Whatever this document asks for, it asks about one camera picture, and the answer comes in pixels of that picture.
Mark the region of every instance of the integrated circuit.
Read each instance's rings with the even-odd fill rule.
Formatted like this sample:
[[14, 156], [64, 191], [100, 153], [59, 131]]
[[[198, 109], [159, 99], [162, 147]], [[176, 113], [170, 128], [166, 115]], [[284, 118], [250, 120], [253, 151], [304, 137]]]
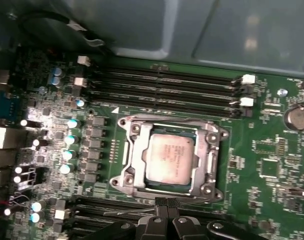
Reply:
[[190, 137], [153, 134], [146, 153], [146, 178], [164, 184], [191, 181], [194, 141]]

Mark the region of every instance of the white connector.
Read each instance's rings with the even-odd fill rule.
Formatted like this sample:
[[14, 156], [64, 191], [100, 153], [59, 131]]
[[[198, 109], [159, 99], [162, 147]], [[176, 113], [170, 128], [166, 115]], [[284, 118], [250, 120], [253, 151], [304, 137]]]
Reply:
[[84, 78], [84, 77], [75, 77], [74, 78], [74, 85], [75, 86], [80, 86], [80, 87], [83, 87], [83, 88], [86, 88], [87, 87], [87, 79]]
[[241, 97], [240, 98], [240, 106], [242, 107], [253, 107], [254, 99], [250, 97]]
[[242, 77], [242, 84], [255, 84], [257, 80], [257, 76], [251, 74], [245, 74]]
[[91, 60], [88, 56], [78, 56], [77, 63], [81, 65], [85, 65], [87, 67], [91, 66]]
[[69, 210], [55, 210], [54, 219], [64, 220], [69, 217]]

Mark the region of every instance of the black cable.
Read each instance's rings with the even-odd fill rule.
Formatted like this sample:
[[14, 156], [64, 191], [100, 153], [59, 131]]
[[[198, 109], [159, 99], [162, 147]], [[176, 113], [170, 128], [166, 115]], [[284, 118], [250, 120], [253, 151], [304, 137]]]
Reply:
[[36, 36], [35, 34], [31, 33], [26, 27], [26, 23], [28, 21], [33, 21], [37, 19], [50, 19], [50, 20], [56, 20], [58, 22], [61, 22], [67, 26], [69, 26], [71, 29], [74, 31], [82, 34], [84, 40], [86, 43], [91, 46], [91, 47], [101, 47], [105, 44], [103, 40], [101, 40], [97, 34], [95, 34], [93, 31], [88, 30], [85, 26], [69, 19], [68, 17], [65, 17], [59, 13], [56, 12], [51, 12], [51, 11], [44, 11], [44, 10], [39, 10], [39, 11], [33, 11], [33, 12], [28, 12], [25, 13], [21, 16], [19, 16], [16, 20], [17, 25], [19, 30], [26, 35], [29, 39], [32, 39], [34, 42], [40, 44], [43, 43], [44, 41]]

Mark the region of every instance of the electrolytic capacitor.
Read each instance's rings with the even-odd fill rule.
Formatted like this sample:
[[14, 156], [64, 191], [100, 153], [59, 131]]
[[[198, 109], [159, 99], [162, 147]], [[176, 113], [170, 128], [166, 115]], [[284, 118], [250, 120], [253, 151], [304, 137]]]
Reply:
[[30, 120], [25, 120], [25, 119], [20, 122], [20, 125], [22, 127], [28, 127], [28, 128], [41, 128], [42, 127], [41, 122], [30, 121]]
[[67, 126], [69, 129], [78, 129], [81, 126], [81, 122], [77, 119], [70, 119], [67, 121]]
[[51, 79], [51, 84], [56, 86], [58, 89], [61, 88], [63, 86], [63, 81], [61, 80], [60, 77], [55, 76]]
[[64, 151], [62, 153], [62, 158], [66, 161], [74, 159], [76, 156], [77, 156], [77, 153], [76, 153], [76, 151], [73, 151], [73, 150]]
[[79, 138], [74, 135], [69, 135], [64, 139], [64, 142], [67, 145], [77, 144], [79, 142]]
[[77, 105], [78, 108], [81, 108], [81, 109], [83, 109], [87, 106], [86, 102], [83, 101], [83, 100], [77, 100], [76, 105]]
[[45, 140], [45, 139], [35, 139], [33, 141], [33, 146], [36, 146], [36, 147], [44, 147], [47, 145], [49, 145], [49, 141]]
[[43, 219], [45, 216], [43, 211], [34, 212], [31, 214], [30, 220], [32, 223], [38, 223], [41, 219]]
[[32, 181], [29, 179], [29, 174], [24, 174], [24, 175], [20, 175], [20, 176], [15, 176], [13, 178], [13, 181], [16, 183], [16, 184], [19, 184], [19, 183], [23, 183], [23, 182], [27, 182], [27, 181]]
[[32, 208], [33, 212], [38, 213], [41, 210], [45, 209], [46, 206], [47, 206], [46, 201], [39, 200], [39, 201], [34, 202], [31, 206], [31, 208]]
[[16, 174], [30, 174], [33, 173], [34, 170], [29, 170], [31, 168], [30, 165], [24, 165], [24, 166], [17, 166], [14, 171]]
[[63, 164], [61, 167], [60, 167], [60, 173], [61, 174], [69, 174], [71, 172], [73, 172], [74, 170], [74, 165], [73, 164]]
[[12, 205], [12, 206], [9, 206], [8, 208], [6, 208], [4, 210], [4, 215], [5, 216], [10, 216], [12, 214], [15, 214], [17, 212], [22, 212], [24, 210], [24, 207], [21, 206], [21, 205]]
[[55, 67], [53, 69], [53, 75], [56, 76], [56, 77], [60, 77], [60, 78], [63, 78], [65, 76], [65, 73], [63, 72], [63, 70], [59, 67]]

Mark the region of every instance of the blue capacitor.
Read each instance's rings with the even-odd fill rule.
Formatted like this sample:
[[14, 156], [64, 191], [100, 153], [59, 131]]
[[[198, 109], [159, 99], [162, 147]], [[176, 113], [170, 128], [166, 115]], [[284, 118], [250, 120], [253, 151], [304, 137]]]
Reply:
[[53, 75], [56, 76], [56, 77], [60, 77], [60, 78], [63, 78], [65, 73], [62, 71], [61, 68], [59, 67], [55, 67], [52, 71]]
[[57, 88], [61, 88], [63, 86], [63, 81], [60, 77], [55, 76], [51, 79], [51, 84], [56, 86]]

